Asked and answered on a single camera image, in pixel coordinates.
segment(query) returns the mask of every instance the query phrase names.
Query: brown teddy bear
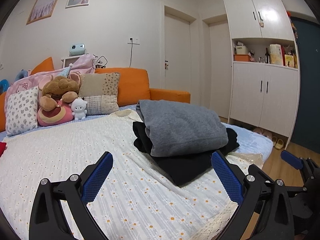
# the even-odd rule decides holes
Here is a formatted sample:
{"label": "brown teddy bear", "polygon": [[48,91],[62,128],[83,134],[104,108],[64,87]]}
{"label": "brown teddy bear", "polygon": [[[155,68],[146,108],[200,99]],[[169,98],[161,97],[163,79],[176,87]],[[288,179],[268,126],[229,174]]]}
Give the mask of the brown teddy bear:
{"label": "brown teddy bear", "polygon": [[52,77],[49,76],[41,81],[39,88],[42,90],[42,96],[39,104],[45,111],[53,110],[57,106],[56,100],[72,103],[78,98],[80,77],[76,73],[73,73],[69,77],[57,76],[51,80]]}

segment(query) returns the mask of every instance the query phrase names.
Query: white door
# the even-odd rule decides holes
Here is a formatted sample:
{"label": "white door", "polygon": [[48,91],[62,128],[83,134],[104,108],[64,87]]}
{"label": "white door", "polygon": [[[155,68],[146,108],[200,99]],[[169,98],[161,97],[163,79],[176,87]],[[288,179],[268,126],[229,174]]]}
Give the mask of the white door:
{"label": "white door", "polygon": [[231,97],[232,62],[228,22],[211,24],[211,98],[210,109],[228,118]]}
{"label": "white door", "polygon": [[261,33],[263,38],[294,40],[291,23],[281,0],[252,0],[263,19]]}
{"label": "white door", "polygon": [[230,118],[259,126],[265,86],[264,71],[264,64],[233,64]]}
{"label": "white door", "polygon": [[232,39],[261,38],[252,0],[224,0]]}
{"label": "white door", "polygon": [[266,65],[265,94],[260,127],[289,136],[295,118],[298,71]]}
{"label": "white door", "polygon": [[164,16],[165,88],[191,91],[190,23],[170,14]]}

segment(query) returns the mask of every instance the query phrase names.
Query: plush sheep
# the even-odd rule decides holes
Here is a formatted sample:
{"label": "plush sheep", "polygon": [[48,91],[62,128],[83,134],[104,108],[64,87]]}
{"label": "plush sheep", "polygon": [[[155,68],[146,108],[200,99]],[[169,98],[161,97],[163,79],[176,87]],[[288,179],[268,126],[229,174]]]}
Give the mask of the plush sheep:
{"label": "plush sheep", "polygon": [[75,120],[82,120],[87,114],[87,101],[84,98],[76,98],[69,106],[71,106],[72,115],[74,115]]}

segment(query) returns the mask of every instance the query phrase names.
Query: metal bolt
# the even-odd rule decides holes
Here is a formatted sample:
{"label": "metal bolt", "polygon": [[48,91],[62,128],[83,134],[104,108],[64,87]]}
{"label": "metal bolt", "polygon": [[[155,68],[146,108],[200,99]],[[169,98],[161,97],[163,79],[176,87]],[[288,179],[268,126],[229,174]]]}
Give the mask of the metal bolt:
{"label": "metal bolt", "polygon": [[277,179],[277,184],[278,184],[279,186],[282,186],[282,185],[283,185],[283,181],[280,180],[280,179]]}
{"label": "metal bolt", "polygon": [[247,180],[253,182],[255,178],[252,175],[247,175]]}
{"label": "metal bolt", "polygon": [[42,179],[40,183],[41,183],[41,185],[45,185],[45,184],[48,183],[48,180],[47,179]]}
{"label": "metal bolt", "polygon": [[78,176],[77,174],[73,174],[73,175],[70,177],[70,180],[71,180],[71,181],[76,181],[78,178],[79,178],[79,176]]}

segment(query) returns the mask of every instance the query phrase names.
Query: light blue mattress pad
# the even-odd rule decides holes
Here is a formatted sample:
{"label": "light blue mattress pad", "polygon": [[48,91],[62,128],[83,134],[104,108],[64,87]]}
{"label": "light blue mattress pad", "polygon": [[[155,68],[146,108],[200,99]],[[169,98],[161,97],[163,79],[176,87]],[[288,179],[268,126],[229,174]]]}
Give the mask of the light blue mattress pad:
{"label": "light blue mattress pad", "polygon": [[[122,106],[119,107],[119,110],[125,110],[125,109],[132,109],[132,110],[136,110],[136,105],[130,105],[130,106]],[[105,115],[89,115],[87,116],[84,120],[72,120],[71,122],[66,122],[63,124],[59,124],[60,125],[65,125],[67,123],[73,123],[73,122],[83,122],[83,121],[87,121],[87,120],[93,120],[96,118],[100,118],[100,117],[104,117]],[[261,153],[263,156],[263,162],[266,161],[266,159],[269,157],[269,155],[271,154],[272,151],[272,141],[260,134],[254,133],[252,131],[249,131],[245,128],[241,128],[235,125],[231,125],[231,124],[226,124],[223,123],[226,127],[229,127],[231,129],[233,129],[237,134],[237,141],[240,145],[240,147],[238,147],[236,149],[236,152],[238,153]],[[29,132],[33,132],[33,131],[37,131],[37,130],[42,130],[42,129],[49,129],[52,126],[47,126],[47,127],[39,127],[37,129],[31,130],[31,131],[27,131],[25,133],[22,134],[26,134]],[[0,133],[0,141],[2,141],[4,138],[6,137],[6,132],[1,132]]]}

